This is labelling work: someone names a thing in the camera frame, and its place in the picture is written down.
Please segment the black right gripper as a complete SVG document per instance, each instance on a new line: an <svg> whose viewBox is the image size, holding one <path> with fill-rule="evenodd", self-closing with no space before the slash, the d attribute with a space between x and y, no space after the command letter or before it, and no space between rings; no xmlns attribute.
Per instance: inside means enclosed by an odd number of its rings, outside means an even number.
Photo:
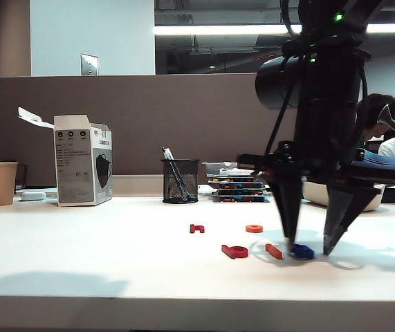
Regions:
<svg viewBox="0 0 395 332"><path fill-rule="evenodd" d="M272 153L240 154L240 168L262 173L279 210L286 247L293 248L302 199L302 178L327 185L329 202L323 253L329 255L348 227L380 194L374 183L395 185L395 159L372 154L356 143L337 145L335 131L321 129L315 139L285 140Z"/></svg>

